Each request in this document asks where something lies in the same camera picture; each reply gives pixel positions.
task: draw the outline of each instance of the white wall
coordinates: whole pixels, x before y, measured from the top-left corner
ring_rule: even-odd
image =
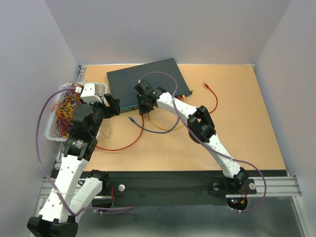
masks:
[[[35,126],[47,97],[78,75],[72,56],[43,0],[1,1],[0,7],[0,235],[28,235],[41,181]],[[52,168],[57,143],[43,134],[40,152]]]
[[[291,175],[316,232],[316,1],[293,0],[255,73]]]
[[[255,63],[290,0],[45,0],[80,65]]]

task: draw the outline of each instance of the blue cable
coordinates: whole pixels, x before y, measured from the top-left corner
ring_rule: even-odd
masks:
[[[129,120],[131,120],[134,124],[136,124],[138,127],[142,128],[142,126],[139,125],[132,117],[128,117],[128,118],[129,118]],[[170,128],[168,131],[165,131],[165,132],[157,132],[157,131],[152,131],[152,130],[148,130],[148,129],[145,129],[145,128],[144,128],[144,130],[147,131],[147,132],[153,132],[153,133],[159,133],[159,134],[168,133],[168,132],[171,132],[171,131],[177,126],[179,120],[180,120],[180,119],[178,118],[176,124],[175,124],[172,128]]]

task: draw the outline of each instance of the wooden board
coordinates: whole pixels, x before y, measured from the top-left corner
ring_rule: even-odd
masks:
[[[107,82],[106,72],[133,65],[91,65],[86,69],[84,81]],[[211,114],[219,138],[228,152],[237,159],[253,163],[261,170],[284,170],[284,162],[269,119],[260,88],[251,65],[179,65],[180,71],[193,95],[187,103],[209,111],[215,98],[203,85],[206,82],[217,94],[218,108]],[[140,133],[128,117],[141,124],[138,111],[122,113],[105,119],[98,145],[118,149],[129,145]],[[177,117],[155,108],[152,119],[165,128],[171,128]],[[144,115],[145,127],[159,131]],[[246,169],[251,166],[241,164]],[[220,170],[208,151],[194,143],[185,127],[168,134],[144,132],[132,147],[119,152],[106,152],[98,148],[93,153],[86,171],[174,171]]]

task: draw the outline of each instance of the white basket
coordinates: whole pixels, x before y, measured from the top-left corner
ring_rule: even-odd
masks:
[[[99,82],[92,82],[89,81],[89,83],[96,83],[102,85],[102,91],[104,94],[108,93],[108,85],[105,83],[99,83]],[[62,88],[67,88],[70,83],[63,84]],[[59,93],[57,97],[57,101],[61,100],[63,98],[63,93]],[[60,130],[57,126],[57,115],[56,115],[56,109],[51,112],[48,120],[48,125],[45,132],[46,138],[50,141],[57,141],[57,142],[65,142],[67,139],[62,137],[60,134]]]

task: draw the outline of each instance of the screw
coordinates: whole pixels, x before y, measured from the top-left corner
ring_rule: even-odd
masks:
[[[120,184],[120,185],[118,186],[118,190],[119,190],[120,192],[123,192],[123,191],[125,190],[125,185],[124,185],[124,184]]]
[[[219,190],[219,184],[215,183],[213,184],[213,190],[218,191]]]
[[[256,185],[255,185],[254,183],[250,183],[250,184],[249,184],[249,188],[250,188],[251,190],[255,190],[255,189],[256,189]]]

